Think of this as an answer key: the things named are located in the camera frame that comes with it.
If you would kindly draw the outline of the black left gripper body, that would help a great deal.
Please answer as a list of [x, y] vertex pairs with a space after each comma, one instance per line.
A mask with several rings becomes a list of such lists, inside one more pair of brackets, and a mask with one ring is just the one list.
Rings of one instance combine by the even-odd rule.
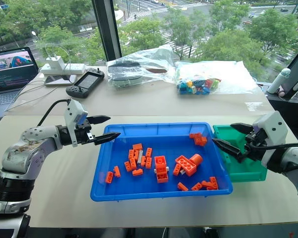
[[91, 124], [85, 119], [83, 124], [78, 124], [75, 127], [75, 135], [78, 144], [88, 144], [92, 143], [94, 136], [90, 132]]

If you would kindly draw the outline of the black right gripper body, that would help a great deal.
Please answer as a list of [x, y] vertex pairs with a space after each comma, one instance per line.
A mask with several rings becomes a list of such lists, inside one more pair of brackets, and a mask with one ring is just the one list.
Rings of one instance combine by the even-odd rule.
[[265, 139], [267, 134], [264, 129], [259, 129], [257, 132], [255, 130], [251, 131], [246, 135], [246, 143], [244, 145], [245, 153], [247, 157], [253, 161], [261, 161], [265, 150], [259, 149], [259, 147], [266, 146], [267, 143]]

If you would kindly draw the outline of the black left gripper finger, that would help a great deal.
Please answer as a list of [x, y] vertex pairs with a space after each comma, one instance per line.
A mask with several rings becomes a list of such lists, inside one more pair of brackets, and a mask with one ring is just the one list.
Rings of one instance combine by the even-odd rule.
[[119, 135], [120, 135], [119, 132], [105, 133], [103, 135], [100, 135], [100, 136], [95, 137], [92, 142], [94, 143], [94, 145], [99, 145], [99, 144], [107, 143], [107, 142], [110, 142], [110, 141], [114, 140]]
[[86, 118], [89, 124], [101, 124], [105, 121], [110, 120], [109, 116], [98, 115], [98, 116], [90, 116]]

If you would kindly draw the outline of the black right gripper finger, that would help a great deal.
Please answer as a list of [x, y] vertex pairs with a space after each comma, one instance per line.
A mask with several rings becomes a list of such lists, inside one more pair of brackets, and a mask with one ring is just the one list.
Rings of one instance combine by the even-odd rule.
[[219, 138], [213, 138], [212, 141], [215, 143], [215, 145], [222, 150], [223, 152], [233, 156], [239, 163], [242, 163], [245, 155], [241, 152], [241, 150], [233, 145], [231, 145], [229, 142], [219, 139]]
[[253, 126], [246, 123], [232, 123], [230, 126], [243, 134], [249, 134], [253, 131]]

